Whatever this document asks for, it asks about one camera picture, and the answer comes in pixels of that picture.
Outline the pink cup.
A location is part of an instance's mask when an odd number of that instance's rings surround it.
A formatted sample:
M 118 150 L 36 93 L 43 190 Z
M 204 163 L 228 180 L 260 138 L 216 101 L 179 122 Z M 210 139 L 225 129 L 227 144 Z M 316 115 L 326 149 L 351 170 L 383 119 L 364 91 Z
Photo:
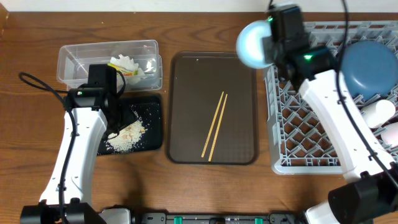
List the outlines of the pink cup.
M 398 123 L 388 124 L 381 133 L 383 142 L 391 147 L 398 145 Z

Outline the pale green cup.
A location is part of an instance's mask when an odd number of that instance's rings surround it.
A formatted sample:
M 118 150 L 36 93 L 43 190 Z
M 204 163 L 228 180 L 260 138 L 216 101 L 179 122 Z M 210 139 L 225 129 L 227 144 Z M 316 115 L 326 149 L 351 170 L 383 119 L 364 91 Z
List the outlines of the pale green cup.
M 389 100 L 379 100 L 361 109 L 361 114 L 369 128 L 378 128 L 387 122 L 396 112 Z

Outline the light blue bowl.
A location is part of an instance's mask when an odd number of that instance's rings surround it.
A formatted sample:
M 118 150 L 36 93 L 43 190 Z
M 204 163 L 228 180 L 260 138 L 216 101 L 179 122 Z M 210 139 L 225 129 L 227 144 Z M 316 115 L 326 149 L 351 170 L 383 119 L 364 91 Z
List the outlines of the light blue bowl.
M 243 64 L 250 68 L 263 69 L 273 62 L 264 61 L 262 38 L 272 34 L 270 22 L 254 21 L 247 25 L 238 35 L 236 52 Z

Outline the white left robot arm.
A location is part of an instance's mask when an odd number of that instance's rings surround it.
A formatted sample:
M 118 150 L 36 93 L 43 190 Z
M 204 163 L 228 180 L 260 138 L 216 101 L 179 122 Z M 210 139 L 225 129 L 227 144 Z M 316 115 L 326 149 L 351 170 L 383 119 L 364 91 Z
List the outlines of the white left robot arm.
M 96 212 L 91 206 L 91 190 L 100 144 L 110 134 L 137 121 L 137 115 L 120 97 L 117 87 L 122 73 L 107 64 L 90 65 L 88 81 L 78 88 L 61 92 L 35 79 L 33 86 L 53 93 L 65 110 L 62 143 L 51 178 L 37 205 L 23 207 L 21 223 L 132 223 L 131 211 L 113 206 Z

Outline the yellow snack wrapper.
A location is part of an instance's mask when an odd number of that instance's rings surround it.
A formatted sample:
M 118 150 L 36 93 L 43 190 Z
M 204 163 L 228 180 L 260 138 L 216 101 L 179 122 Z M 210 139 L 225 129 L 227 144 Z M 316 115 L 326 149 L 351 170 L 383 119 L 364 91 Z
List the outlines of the yellow snack wrapper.
M 137 70 L 128 70 L 126 68 L 117 66 L 115 64 L 112 63 L 108 63 L 108 66 L 115 68 L 117 71 L 121 72 L 124 76 L 135 76 L 138 75 L 138 71 Z

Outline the white tissue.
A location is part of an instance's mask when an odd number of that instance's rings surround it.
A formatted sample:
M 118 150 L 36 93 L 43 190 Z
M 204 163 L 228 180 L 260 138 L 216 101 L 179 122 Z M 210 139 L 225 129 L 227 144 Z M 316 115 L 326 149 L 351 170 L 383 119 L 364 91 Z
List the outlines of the white tissue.
M 138 75 L 135 75 L 135 76 L 124 76 L 123 75 L 126 83 L 129 85 L 135 85 L 136 83 L 140 82 L 145 77 L 145 73 L 139 67 L 139 64 L 135 63 L 134 59 L 130 58 L 129 56 L 123 56 L 122 54 L 119 54 L 119 58 L 111 57 L 111 60 L 109 63 L 126 68 L 128 70 L 132 70 L 132 71 L 137 70 L 138 71 Z

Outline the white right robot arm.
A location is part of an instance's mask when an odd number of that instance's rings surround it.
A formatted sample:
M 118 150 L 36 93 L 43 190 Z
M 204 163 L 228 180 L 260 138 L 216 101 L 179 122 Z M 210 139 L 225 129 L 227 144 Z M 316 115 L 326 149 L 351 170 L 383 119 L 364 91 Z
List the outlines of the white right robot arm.
M 371 223 L 397 211 L 397 163 L 368 128 L 340 71 L 342 58 L 311 47 L 301 9 L 269 4 L 272 45 L 265 50 L 279 74 L 316 114 L 331 141 L 346 184 L 307 209 L 306 223 Z

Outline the white rice pile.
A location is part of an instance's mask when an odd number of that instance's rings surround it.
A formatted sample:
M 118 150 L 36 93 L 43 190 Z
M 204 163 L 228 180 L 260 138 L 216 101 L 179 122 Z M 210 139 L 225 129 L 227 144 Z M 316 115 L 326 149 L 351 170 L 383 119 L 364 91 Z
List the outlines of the white rice pile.
M 118 134 L 110 134 L 105 142 L 106 149 L 114 152 L 131 152 L 143 146 L 142 138 L 146 131 L 142 121 L 137 120 Z

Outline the dark blue plate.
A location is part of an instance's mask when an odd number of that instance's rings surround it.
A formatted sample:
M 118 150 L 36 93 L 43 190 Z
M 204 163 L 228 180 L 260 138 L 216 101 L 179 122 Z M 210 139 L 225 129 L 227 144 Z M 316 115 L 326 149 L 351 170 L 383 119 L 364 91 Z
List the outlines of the dark blue plate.
M 341 71 L 352 97 L 387 97 L 397 84 L 397 57 L 379 42 L 360 41 L 345 50 Z

